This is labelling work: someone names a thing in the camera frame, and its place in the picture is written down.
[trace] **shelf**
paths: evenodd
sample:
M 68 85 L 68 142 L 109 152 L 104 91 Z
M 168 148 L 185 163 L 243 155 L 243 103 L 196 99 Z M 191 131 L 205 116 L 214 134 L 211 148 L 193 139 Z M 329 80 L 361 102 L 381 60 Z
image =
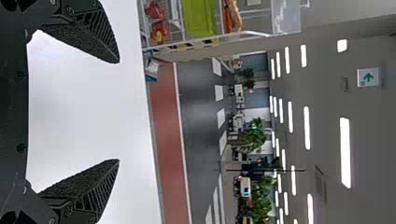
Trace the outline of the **shelf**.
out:
M 150 40 L 150 26 L 155 21 L 150 21 L 145 14 L 144 4 L 146 0 L 140 2 L 139 20 L 141 20 L 141 35 L 148 39 L 147 46 L 143 50 L 152 50 L 154 55 L 167 54 L 184 50 L 195 50 L 215 47 L 224 43 L 236 41 L 246 41 L 263 37 L 288 35 L 301 32 L 300 11 L 301 7 L 309 7 L 309 4 L 300 5 L 300 1 L 295 0 L 271 0 L 270 8 L 254 8 L 241 10 L 243 20 L 250 20 L 260 17 L 270 16 L 272 20 L 272 33 L 243 30 L 239 33 L 225 34 L 224 7 L 223 1 L 216 1 L 214 12 L 219 35 L 196 38 L 185 29 L 183 17 L 182 0 L 157 0 L 165 6 L 165 18 L 169 36 L 165 39 L 165 44 L 156 45 Z

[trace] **wall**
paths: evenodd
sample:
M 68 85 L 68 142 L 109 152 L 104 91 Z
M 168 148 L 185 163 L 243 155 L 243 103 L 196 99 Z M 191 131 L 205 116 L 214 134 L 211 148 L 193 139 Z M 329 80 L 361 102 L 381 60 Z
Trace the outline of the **wall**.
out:
M 264 120 L 270 120 L 270 108 L 254 108 L 245 109 L 245 121 L 251 122 L 253 119 L 261 118 Z
M 393 0 L 311 0 L 302 10 L 303 28 L 394 14 Z
M 270 103 L 269 103 L 270 89 L 269 88 L 254 89 L 253 93 L 246 92 L 244 94 L 244 96 L 245 96 L 246 109 L 270 106 Z
M 247 0 L 238 0 L 238 6 L 239 6 L 239 11 L 263 9 L 263 8 L 270 9 L 271 2 L 269 0 L 262 0 L 262 3 L 260 5 L 248 6 Z M 257 18 L 244 19 L 242 30 L 259 31 L 264 33 L 272 32 L 272 20 L 271 20 L 271 14 L 269 12 L 243 14 L 242 17 L 257 17 Z
M 267 53 L 241 56 L 239 61 L 243 62 L 244 68 L 253 68 L 255 73 L 268 71 Z

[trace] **potted plant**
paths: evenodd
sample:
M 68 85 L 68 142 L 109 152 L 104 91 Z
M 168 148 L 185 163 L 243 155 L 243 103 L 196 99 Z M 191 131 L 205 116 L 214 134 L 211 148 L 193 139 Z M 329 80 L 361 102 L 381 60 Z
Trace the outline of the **potted plant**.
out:
M 245 89 L 253 90 L 255 83 L 253 80 L 254 71 L 252 68 L 240 70 L 237 75 L 239 77 L 240 83 L 242 83 Z
M 265 143 L 267 136 L 263 131 L 262 119 L 257 118 L 250 122 L 246 131 L 241 132 L 237 141 L 232 141 L 230 144 L 233 147 L 239 147 L 240 152 L 250 153 L 262 151 L 262 145 Z

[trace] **signboard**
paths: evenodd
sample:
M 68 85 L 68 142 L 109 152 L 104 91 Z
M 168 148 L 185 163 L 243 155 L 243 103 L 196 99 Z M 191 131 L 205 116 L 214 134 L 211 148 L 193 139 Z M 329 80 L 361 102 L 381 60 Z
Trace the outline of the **signboard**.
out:
M 380 75 L 379 67 L 358 69 L 358 87 L 380 86 Z

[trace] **red object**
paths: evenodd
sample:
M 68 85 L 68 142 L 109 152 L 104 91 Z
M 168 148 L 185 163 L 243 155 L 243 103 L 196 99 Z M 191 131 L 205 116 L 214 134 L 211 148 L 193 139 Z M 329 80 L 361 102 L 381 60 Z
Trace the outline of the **red object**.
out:
M 224 14 L 225 14 L 225 28 L 228 34 L 233 30 L 233 18 L 231 17 L 231 11 L 229 7 L 225 7 Z
M 162 20 L 165 18 L 165 9 L 155 1 L 151 1 L 145 8 L 146 15 L 154 20 Z
M 168 36 L 169 32 L 165 23 L 165 20 L 156 21 L 151 25 L 150 37 L 157 43 L 162 43 Z

